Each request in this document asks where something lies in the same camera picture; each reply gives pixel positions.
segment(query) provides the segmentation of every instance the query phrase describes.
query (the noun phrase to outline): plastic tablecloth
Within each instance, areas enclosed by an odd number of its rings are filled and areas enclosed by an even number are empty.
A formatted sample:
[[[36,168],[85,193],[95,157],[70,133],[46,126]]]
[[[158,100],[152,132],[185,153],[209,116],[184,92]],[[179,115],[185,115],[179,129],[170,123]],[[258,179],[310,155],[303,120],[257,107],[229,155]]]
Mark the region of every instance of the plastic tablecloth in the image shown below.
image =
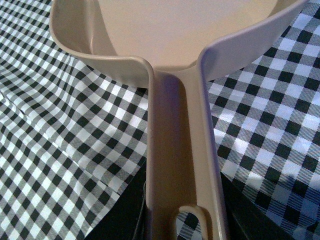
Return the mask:
[[[59,49],[51,4],[0,0],[1,239],[84,239],[146,161],[148,91]],[[319,0],[207,84],[221,172],[297,240],[320,239],[319,84]],[[200,236],[187,213],[177,229]]]

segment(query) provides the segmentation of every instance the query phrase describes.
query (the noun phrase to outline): frying pan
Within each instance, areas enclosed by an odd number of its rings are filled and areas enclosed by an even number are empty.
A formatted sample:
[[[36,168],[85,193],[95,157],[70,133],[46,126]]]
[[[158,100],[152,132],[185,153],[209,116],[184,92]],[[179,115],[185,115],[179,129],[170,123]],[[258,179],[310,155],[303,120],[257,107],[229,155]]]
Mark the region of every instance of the frying pan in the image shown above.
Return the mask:
[[[206,82],[265,53],[307,0],[54,0],[50,31],[67,53],[149,88],[147,227],[176,238],[181,212],[204,240],[229,238]]]

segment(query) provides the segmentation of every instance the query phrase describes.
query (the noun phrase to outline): gingham tablecloth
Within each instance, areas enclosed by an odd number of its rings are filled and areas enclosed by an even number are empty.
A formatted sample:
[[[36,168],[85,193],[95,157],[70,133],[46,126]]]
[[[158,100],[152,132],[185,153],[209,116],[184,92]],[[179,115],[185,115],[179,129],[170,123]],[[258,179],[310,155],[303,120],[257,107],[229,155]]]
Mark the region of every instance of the gingham tablecloth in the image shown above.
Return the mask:
[[[146,161],[148,91],[59,49],[50,8],[0,0],[1,239],[84,239]],[[319,84],[311,0],[262,57],[207,85],[220,170],[297,240],[320,239]],[[187,213],[177,228],[200,235]]]

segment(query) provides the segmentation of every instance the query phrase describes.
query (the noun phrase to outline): toy frying pan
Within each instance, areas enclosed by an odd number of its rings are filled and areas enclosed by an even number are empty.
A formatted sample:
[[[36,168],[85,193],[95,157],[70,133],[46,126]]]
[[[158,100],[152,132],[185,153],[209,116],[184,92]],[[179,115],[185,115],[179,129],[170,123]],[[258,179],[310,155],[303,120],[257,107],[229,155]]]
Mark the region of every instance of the toy frying pan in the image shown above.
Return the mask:
[[[149,88],[147,228],[176,238],[177,214],[204,240],[229,237],[206,82],[265,53],[307,0],[54,0],[50,31],[67,53]]]

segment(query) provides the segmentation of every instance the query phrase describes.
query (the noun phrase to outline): plastic pan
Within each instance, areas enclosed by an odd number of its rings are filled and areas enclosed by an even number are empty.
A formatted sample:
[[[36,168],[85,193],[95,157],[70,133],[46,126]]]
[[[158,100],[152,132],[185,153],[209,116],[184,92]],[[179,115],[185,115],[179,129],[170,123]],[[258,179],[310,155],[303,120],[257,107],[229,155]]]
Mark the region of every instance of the plastic pan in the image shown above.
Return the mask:
[[[120,83],[149,88],[147,227],[176,238],[180,212],[204,240],[229,238],[206,82],[265,53],[307,0],[54,0],[66,52]]]

